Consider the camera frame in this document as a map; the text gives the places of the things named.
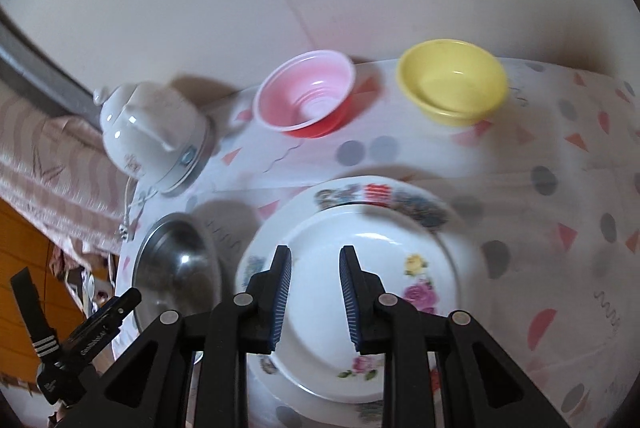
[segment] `tablecloth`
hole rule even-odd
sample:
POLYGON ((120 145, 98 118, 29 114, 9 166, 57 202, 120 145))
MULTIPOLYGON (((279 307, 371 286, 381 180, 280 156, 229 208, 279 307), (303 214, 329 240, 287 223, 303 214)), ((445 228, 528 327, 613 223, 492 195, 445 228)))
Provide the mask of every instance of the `tablecloth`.
MULTIPOLYGON (((323 138, 261 128, 255 89, 210 106, 214 154, 185 192, 134 209, 116 293, 131 284, 145 231, 172 211, 206 224, 229 288, 260 225, 305 188, 362 174, 409 181, 449 202, 481 246, 493 301, 485 327, 571 426, 601 428, 640 370, 636 96, 603 75, 501 62, 510 97, 468 129, 425 118, 396 85, 395 60, 357 65, 348 123, 323 138)), ((130 315, 116 357, 137 334, 130 315)), ((248 385, 252 426, 320 426, 248 385)))

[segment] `metal screw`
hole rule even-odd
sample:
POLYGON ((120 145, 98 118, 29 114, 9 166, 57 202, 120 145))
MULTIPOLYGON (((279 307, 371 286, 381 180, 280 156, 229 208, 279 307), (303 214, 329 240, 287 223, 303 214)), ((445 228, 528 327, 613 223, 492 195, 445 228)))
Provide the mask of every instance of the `metal screw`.
POLYGON ((464 311, 456 311, 451 315, 451 319, 453 319, 453 322, 456 325, 468 325, 469 323, 471 323, 471 316, 469 316, 468 313, 465 313, 464 311))
POLYGON ((240 305, 243 307, 244 305, 249 305, 252 301, 254 301, 254 297, 249 293, 240 293, 234 296, 234 303, 236 305, 240 305))
POLYGON ((396 305, 396 303, 398 303, 398 297, 390 293, 384 293, 378 296, 378 301, 381 305, 385 305, 386 307, 393 307, 394 305, 396 305))
POLYGON ((180 315, 176 311, 164 311, 160 315, 160 322, 165 325, 171 325, 178 321, 179 317, 180 315))

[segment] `ceramic plate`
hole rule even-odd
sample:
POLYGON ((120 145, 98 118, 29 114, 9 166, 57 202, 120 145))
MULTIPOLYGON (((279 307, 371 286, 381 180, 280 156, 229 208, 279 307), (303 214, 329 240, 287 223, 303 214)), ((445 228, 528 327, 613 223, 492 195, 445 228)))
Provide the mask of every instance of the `ceramic plate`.
POLYGON ((338 255, 354 245, 362 268, 418 309, 461 308, 488 316, 486 267, 460 219, 439 199, 384 177, 353 177, 310 188, 258 231, 236 274, 236 291, 269 267, 277 245, 293 255, 281 341, 248 356, 270 391, 319 422, 359 427, 382 398, 383 356, 359 356, 350 342, 338 255))

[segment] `pink striped cloth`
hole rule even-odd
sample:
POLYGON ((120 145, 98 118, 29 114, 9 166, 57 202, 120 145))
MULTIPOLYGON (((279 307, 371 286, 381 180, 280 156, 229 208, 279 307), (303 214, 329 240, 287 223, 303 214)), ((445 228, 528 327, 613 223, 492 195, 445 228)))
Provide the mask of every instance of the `pink striped cloth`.
POLYGON ((66 254, 118 254, 127 176, 79 117, 51 119, 0 82, 0 197, 66 254))

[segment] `black strap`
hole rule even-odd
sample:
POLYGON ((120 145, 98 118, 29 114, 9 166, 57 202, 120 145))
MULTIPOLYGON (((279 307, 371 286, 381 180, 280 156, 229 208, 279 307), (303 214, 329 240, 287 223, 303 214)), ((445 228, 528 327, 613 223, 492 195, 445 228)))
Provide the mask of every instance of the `black strap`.
POLYGON ((29 269, 25 267, 15 274, 11 278, 11 287, 36 354, 41 361, 55 360, 60 343, 56 331, 49 326, 42 311, 38 290, 31 280, 29 269))

